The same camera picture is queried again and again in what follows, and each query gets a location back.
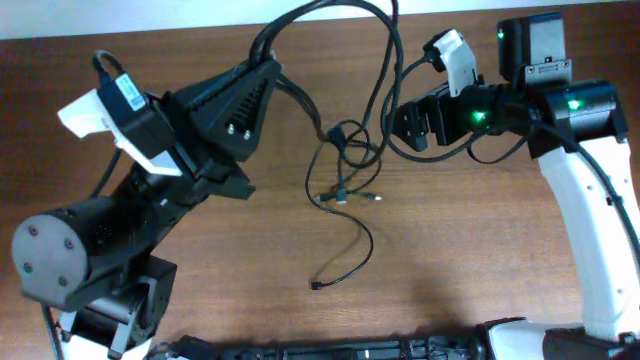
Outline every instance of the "green led light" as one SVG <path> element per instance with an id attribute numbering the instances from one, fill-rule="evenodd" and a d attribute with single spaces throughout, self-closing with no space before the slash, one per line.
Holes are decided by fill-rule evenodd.
<path id="1" fill-rule="evenodd" d="M 476 120 L 476 122 L 480 122 L 487 118 L 487 113 L 476 111 L 473 113 L 473 118 Z"/>
<path id="2" fill-rule="evenodd" d="M 582 106 L 582 103 L 578 100 L 569 100 L 567 104 L 569 105 L 569 109 L 571 110 L 578 110 L 578 108 Z"/>

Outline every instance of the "white wall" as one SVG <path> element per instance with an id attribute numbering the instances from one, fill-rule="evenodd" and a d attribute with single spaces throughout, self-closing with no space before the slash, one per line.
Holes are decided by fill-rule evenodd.
<path id="1" fill-rule="evenodd" d="M 0 39 L 268 23 L 307 0 L 0 0 Z M 370 0 L 387 13 L 389 0 Z M 598 2 L 598 0 L 399 0 L 402 14 Z M 330 7 L 301 20 L 368 16 Z"/>

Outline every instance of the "wooden table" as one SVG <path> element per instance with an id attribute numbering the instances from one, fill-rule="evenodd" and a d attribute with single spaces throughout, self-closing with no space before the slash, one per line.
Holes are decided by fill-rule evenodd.
<path id="1" fill-rule="evenodd" d="M 632 169 L 640 175 L 638 4 L 403 16 L 407 64 L 431 37 L 462 32 L 488 83 L 498 75 L 498 20 L 560 10 L 574 79 L 606 78 L 630 122 Z M 116 54 L 145 90 L 176 90 L 246 58 L 261 26 L 233 26 L 0 42 L 0 353 L 51 355 L 38 305 L 20 295 L 11 238 L 24 218 L 89 193 L 111 152 L 110 135 L 78 140 L 56 111 L 97 87 L 93 50 Z M 316 101 L 323 127 L 359 118 L 382 61 L 387 33 L 376 19 L 297 23 L 275 44 L 285 72 Z M 388 76 L 385 89 L 391 84 Z M 403 86 L 403 100 L 445 80 L 430 66 Z M 377 125 L 373 128 L 379 139 Z M 478 146 L 491 157 L 516 138 Z M 183 334 L 230 342 L 335 340 L 432 334 L 507 316 L 580 319 L 581 295 L 561 214 L 527 151 L 494 166 L 467 156 L 420 165 L 386 153 L 371 190 L 381 203 L 344 209 L 371 227 L 376 248 L 357 276 L 315 292 L 309 279 L 351 269 L 368 243 L 349 221 L 306 200 L 303 182 L 316 146 L 300 108 L 278 93 L 262 141 L 243 168 L 258 188 L 249 201 L 211 198 L 171 232 L 155 255 L 179 265 L 157 339 Z M 435 154 L 441 150 L 430 150 Z M 108 190 L 127 172 L 121 163 Z M 335 179 L 335 154 L 321 156 L 312 186 Z"/>

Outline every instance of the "label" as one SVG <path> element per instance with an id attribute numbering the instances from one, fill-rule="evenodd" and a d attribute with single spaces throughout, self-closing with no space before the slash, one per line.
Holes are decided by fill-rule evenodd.
<path id="1" fill-rule="evenodd" d="M 140 95 L 140 91 L 138 91 L 138 88 L 129 77 L 129 74 L 124 74 L 118 77 L 116 79 L 116 85 L 118 86 L 118 89 L 120 89 L 122 95 L 124 95 L 124 98 L 127 99 L 127 102 L 133 111 L 138 111 L 144 107 L 144 98 Z"/>

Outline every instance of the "robotic arm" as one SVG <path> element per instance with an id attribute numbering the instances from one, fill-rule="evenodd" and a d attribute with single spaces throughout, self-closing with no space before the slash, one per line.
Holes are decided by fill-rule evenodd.
<path id="1" fill-rule="evenodd" d="M 64 311 L 63 340 L 84 336 L 119 358 L 155 334 L 176 265 L 150 255 L 191 209 L 218 195 L 247 199 L 255 188 L 238 166 L 258 146 L 266 105 L 280 75 L 275 60 L 245 64 L 162 98 L 130 76 L 111 79 L 58 113 L 78 137 L 111 131 L 135 163 L 109 197 L 26 219 L 13 239 L 24 295 Z"/>
<path id="2" fill-rule="evenodd" d="M 485 340 L 496 359 L 609 358 L 640 331 L 640 243 L 634 230 L 640 212 L 620 102 L 605 80 L 571 83 L 560 14 L 502 21 L 497 34 L 500 73 L 509 84 L 484 85 L 462 35 L 439 34 L 425 46 L 425 58 L 437 71 L 447 70 L 449 81 L 402 105 L 393 132 L 414 151 L 427 148 L 429 131 L 438 145 L 471 132 L 465 144 L 476 160 L 470 145 L 480 136 L 507 130 L 524 136 L 562 211 L 582 288 L 584 327 L 491 324 L 484 327 Z M 431 160 L 390 147 L 409 160 Z"/>

